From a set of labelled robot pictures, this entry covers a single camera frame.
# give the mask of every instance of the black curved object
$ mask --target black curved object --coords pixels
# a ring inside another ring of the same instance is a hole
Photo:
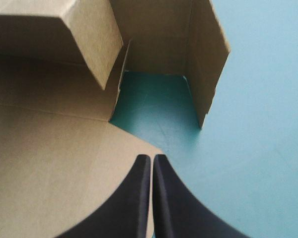
[[[165,155],[154,159],[152,199],[156,238],[247,238],[195,198]]]
[[[150,157],[139,155],[115,192],[90,216],[58,238],[145,238]]]

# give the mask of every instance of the corrugated cardboard edge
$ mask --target corrugated cardboard edge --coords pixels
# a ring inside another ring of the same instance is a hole
[[[128,45],[126,46],[126,51],[125,51],[125,55],[124,55],[123,65],[121,67],[121,72],[120,72],[120,77],[119,77],[119,83],[118,83],[118,88],[117,88],[116,101],[115,101],[115,105],[113,107],[113,111],[111,113],[110,119],[113,117],[113,115],[115,113],[116,106],[117,106],[117,102],[118,102],[118,98],[119,98],[119,94],[120,94],[120,85],[121,85],[121,83],[123,81],[124,73],[126,71],[126,65],[127,65],[127,61],[128,61],[128,53],[129,53],[129,48],[130,48],[131,42],[132,42],[132,40],[130,40],[128,42]]]
[[[123,46],[110,2],[77,0],[61,18],[72,32],[87,67],[104,90]]]

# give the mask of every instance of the open cardboard box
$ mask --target open cardboard box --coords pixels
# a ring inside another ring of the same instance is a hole
[[[185,75],[202,126],[228,53],[209,0],[0,0],[0,237],[59,235],[162,153],[109,123],[125,69]]]

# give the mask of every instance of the black foam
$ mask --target black foam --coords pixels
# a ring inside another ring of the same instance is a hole
[[[145,238],[149,188],[150,158],[139,155],[106,202],[58,238]]]
[[[152,196],[156,238],[247,238],[198,201],[165,155],[154,159]]]

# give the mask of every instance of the cardboard box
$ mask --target cardboard box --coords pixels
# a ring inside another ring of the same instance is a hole
[[[0,0],[0,237],[55,237],[163,153],[109,123],[125,69],[185,75],[202,126],[228,53],[209,0]]]

